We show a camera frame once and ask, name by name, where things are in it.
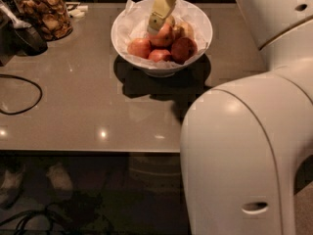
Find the jar of nuts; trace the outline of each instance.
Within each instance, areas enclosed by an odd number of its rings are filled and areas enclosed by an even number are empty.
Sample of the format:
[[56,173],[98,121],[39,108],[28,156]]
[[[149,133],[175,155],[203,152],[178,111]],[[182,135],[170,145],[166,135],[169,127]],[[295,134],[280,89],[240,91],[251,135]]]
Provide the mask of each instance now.
[[47,41],[57,40],[72,32],[65,0],[14,0],[18,10]]

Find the person's foot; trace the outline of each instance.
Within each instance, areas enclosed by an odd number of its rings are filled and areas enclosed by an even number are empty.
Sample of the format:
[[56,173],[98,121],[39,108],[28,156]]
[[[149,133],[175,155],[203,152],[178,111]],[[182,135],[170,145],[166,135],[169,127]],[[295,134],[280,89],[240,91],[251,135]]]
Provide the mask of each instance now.
[[68,200],[71,198],[72,182],[67,170],[61,163],[51,165],[46,175],[50,179],[58,200]]
[[0,209],[10,208],[19,198],[22,190],[22,181],[25,173],[23,166],[17,172],[5,170],[4,180],[0,187]]

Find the gray table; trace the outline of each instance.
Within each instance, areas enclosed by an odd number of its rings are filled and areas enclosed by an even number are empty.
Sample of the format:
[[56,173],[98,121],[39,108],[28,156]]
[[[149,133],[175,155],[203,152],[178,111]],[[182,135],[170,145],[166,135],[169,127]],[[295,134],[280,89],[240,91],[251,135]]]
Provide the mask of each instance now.
[[[179,153],[182,119],[199,95],[265,71],[236,4],[198,5],[213,25],[211,46],[169,78],[149,77],[115,52],[111,27],[124,4],[88,4],[73,32],[44,54],[15,56],[0,72],[37,82],[43,98],[22,115],[0,115],[0,149]],[[1,108],[18,110],[37,96],[24,82],[0,80]]]

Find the dark floor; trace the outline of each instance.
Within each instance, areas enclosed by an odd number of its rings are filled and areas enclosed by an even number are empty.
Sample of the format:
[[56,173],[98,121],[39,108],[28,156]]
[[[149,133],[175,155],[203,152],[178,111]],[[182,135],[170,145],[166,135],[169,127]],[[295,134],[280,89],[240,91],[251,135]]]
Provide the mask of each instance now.
[[[10,209],[0,210],[0,222],[20,212],[42,210],[56,201],[45,176],[46,160],[24,159],[27,174],[22,194]],[[177,155],[108,154],[60,159],[67,166],[74,193],[71,199],[57,202],[50,209],[66,219],[68,230],[83,234],[189,234]],[[20,220],[1,226],[0,234],[14,234]],[[47,219],[39,215],[26,228],[36,234],[48,230],[48,226]]]

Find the bowl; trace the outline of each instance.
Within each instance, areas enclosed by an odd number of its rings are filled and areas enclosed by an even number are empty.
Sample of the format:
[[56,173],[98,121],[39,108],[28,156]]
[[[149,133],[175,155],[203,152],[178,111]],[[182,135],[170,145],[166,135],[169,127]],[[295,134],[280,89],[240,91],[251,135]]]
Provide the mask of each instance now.
[[167,77],[194,63],[204,54],[211,43],[213,30],[209,18],[202,9],[185,0],[177,0],[172,16],[177,23],[184,21],[193,27],[198,53],[184,64],[165,61],[155,63],[152,60],[130,55],[127,52],[129,42],[136,37],[145,37],[147,33],[147,25],[154,1],[142,0],[137,3],[131,0],[127,1],[125,10],[113,22],[112,45],[119,56],[147,75]]

